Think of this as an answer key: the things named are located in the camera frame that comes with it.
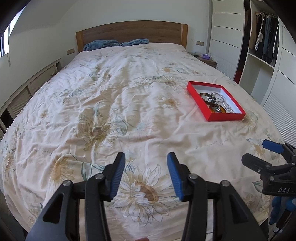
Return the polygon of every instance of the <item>floral bedspread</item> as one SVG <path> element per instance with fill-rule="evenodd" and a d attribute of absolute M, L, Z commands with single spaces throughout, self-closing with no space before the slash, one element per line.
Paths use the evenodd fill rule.
<path fill-rule="evenodd" d="M 189 80 L 223 85 L 245 109 L 242 121 L 206 122 L 186 91 Z M 227 179 L 257 221 L 270 197 L 259 175 L 241 164 L 249 152 L 273 165 L 281 157 L 262 141 L 281 142 L 270 117 L 240 86 L 182 46 L 150 43 L 82 52 L 46 83 L 0 144 L 0 187 L 29 231 L 64 180 L 87 180 L 119 151 L 126 167 L 117 196 L 106 203 L 112 240 L 181 238 L 188 203 L 174 193 L 166 156 L 212 182 Z M 208 239 L 213 231 L 209 201 Z M 83 202 L 81 205 L 81 240 Z"/>

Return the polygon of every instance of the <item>bolt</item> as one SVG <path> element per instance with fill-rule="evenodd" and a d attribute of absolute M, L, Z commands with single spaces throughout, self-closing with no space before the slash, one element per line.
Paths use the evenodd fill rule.
<path fill-rule="evenodd" d="M 197 179 L 198 178 L 198 175 L 196 175 L 195 173 L 190 173 L 189 174 L 189 178 L 190 179 Z"/>
<path fill-rule="evenodd" d="M 227 181 L 227 180 L 223 180 L 223 181 L 221 182 L 221 184 L 222 184 L 222 186 L 224 186 L 224 187 L 228 187 L 228 186 L 230 185 L 230 182 Z"/>
<path fill-rule="evenodd" d="M 65 187 L 70 186 L 70 184 L 71 184 L 70 180 L 66 180 L 63 182 L 63 186 L 65 186 Z"/>
<path fill-rule="evenodd" d="M 98 173 L 96 176 L 95 176 L 95 179 L 97 179 L 97 180 L 101 180 L 101 179 L 103 179 L 104 178 L 104 174 L 102 174 L 102 173 Z"/>

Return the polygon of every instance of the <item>window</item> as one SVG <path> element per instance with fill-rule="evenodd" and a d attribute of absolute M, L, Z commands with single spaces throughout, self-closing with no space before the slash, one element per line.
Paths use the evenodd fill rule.
<path fill-rule="evenodd" d="M 8 25 L 7 29 L 5 30 L 3 36 L 0 38 L 0 57 L 9 53 L 9 46 L 8 46 L 8 39 L 11 35 L 11 32 L 20 17 L 21 13 L 23 12 L 24 8 L 18 12 L 18 14 L 13 18 L 13 20 Z"/>

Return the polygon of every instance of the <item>red box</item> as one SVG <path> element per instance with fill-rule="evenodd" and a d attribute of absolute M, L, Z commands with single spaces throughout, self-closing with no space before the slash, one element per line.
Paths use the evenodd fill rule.
<path fill-rule="evenodd" d="M 189 81 L 187 90 L 199 106 L 207 121 L 240 121 L 246 115 L 243 108 L 233 98 L 233 96 L 221 85 Z M 212 92 L 218 92 L 223 95 L 226 102 L 230 105 L 234 113 L 213 113 L 204 102 L 203 98 L 200 97 L 201 92 L 211 94 Z"/>

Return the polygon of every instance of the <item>blue towel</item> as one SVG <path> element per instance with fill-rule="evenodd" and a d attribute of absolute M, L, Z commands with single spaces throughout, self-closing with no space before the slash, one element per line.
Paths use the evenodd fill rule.
<path fill-rule="evenodd" d="M 86 44 L 83 51 L 92 51 L 95 49 L 101 49 L 111 46 L 119 46 L 119 42 L 116 40 L 95 40 L 89 44 Z"/>
<path fill-rule="evenodd" d="M 149 40 L 148 39 L 135 39 L 130 42 L 122 43 L 120 46 L 133 46 L 133 45 L 138 45 L 138 44 L 148 44 Z"/>

